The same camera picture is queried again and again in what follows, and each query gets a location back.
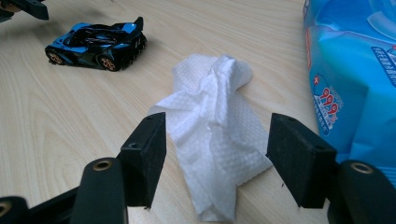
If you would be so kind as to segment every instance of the screw hole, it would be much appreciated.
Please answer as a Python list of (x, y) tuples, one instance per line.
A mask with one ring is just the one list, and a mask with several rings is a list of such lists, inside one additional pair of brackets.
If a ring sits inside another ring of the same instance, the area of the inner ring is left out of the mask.
[(112, 165), (111, 161), (99, 161), (93, 166), (93, 170), (95, 171), (104, 171), (110, 168)]
[(360, 162), (354, 162), (350, 164), (350, 166), (352, 167), (352, 169), (362, 174), (370, 175), (374, 172), (374, 170), (370, 166)]
[(0, 217), (3, 217), (11, 209), (11, 202), (0, 202)]
[(131, 143), (131, 144), (129, 144), (128, 147), (131, 147), (131, 148), (138, 148), (138, 147), (139, 147), (139, 144), (137, 144), (137, 143)]

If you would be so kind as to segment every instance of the blue plastic package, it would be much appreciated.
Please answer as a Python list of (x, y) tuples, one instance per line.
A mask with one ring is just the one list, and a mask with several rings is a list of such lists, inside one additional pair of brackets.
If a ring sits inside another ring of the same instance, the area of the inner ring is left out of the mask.
[(304, 30), (319, 135), (396, 187), (395, 0), (306, 0)]

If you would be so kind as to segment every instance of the toy car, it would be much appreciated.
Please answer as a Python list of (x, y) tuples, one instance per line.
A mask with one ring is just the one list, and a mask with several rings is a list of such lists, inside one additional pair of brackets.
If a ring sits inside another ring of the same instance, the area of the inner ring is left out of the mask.
[(126, 68), (147, 45), (142, 33), (143, 18), (135, 22), (102, 24), (78, 23), (45, 48), (49, 62), (106, 69)]

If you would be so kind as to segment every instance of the wood grain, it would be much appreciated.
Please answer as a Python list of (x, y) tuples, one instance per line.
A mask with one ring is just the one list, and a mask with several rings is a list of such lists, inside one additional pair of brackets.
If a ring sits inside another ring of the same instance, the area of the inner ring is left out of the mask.
[[(0, 197), (30, 206), (79, 185), (84, 166), (116, 156), (149, 108), (172, 93), (171, 69), (193, 53), (230, 54), (253, 79), (240, 92), (269, 129), (273, 112), (316, 130), (307, 78), (304, 0), (65, 0), (44, 2), (49, 21), (24, 12), (0, 24)], [(72, 25), (145, 19), (148, 47), (118, 73), (48, 63), (44, 48)], [(130, 223), (200, 223), (168, 154), (152, 208)], [(237, 191), (235, 223), (328, 223), (298, 208), (274, 168)]]

